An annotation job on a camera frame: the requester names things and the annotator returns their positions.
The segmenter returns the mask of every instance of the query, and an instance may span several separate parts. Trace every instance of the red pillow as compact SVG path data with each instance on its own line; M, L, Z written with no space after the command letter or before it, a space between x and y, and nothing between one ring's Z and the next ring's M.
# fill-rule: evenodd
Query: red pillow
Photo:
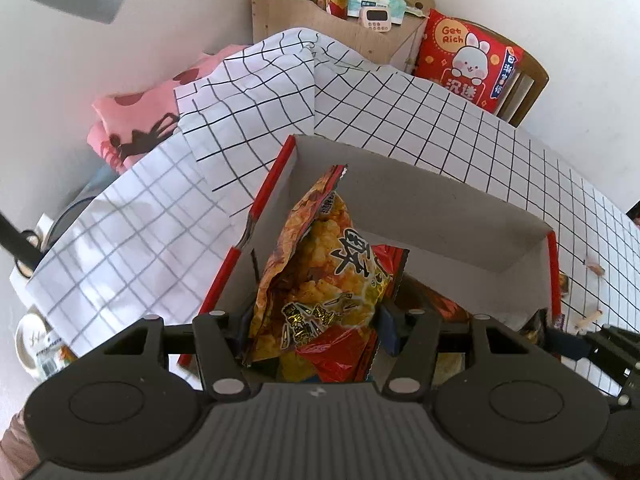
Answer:
M414 75L430 79L493 113L522 59L517 45L504 45L471 23L431 9Z

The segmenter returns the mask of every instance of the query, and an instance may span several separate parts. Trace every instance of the checkered tablecloth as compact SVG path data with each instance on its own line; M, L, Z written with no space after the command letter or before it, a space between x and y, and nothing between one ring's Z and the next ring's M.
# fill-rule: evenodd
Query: checkered tablecloth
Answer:
M80 355L145 312L191 319L290 134L391 156L526 209L558 234L571 278L565 329L597 309L598 324L640 328L640 231L557 154L459 95L295 29L229 57L176 97L181 133L98 197L28 285ZM619 391L586 360L565 362Z

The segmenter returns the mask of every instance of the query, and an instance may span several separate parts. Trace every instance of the wall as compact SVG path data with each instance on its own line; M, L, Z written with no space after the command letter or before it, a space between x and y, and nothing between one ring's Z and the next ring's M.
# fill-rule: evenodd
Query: wall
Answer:
M533 54L550 81L523 127L620 209L640 200L640 0L435 1Z
M85 142L98 96L139 91L251 40L250 0L125 0L111 25L0 0L0 209L20 228L55 215L98 167ZM13 334L24 313L0 252L0 434L33 381Z

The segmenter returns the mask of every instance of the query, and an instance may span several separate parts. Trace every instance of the ribbed gray surface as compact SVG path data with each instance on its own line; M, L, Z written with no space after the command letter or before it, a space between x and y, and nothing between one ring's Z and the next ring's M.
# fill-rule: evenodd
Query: ribbed gray surface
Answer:
M265 384L257 397L212 410L187 446L155 464L110 474L52 464L32 480L548 479L603 480L588 463L513 472L464 455L426 412L363 384Z

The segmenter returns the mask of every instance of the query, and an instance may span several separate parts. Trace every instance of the wooden shelf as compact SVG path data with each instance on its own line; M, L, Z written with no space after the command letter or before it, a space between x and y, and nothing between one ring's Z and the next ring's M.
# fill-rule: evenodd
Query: wooden shelf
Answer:
M433 0L406 0L422 3L428 14L435 7ZM374 63L387 64L393 55L411 39L424 22L405 14L402 25L393 25L389 32L373 32L358 24L357 18L341 20L319 9L308 0L252 0L254 43L295 27L306 27L335 38Z

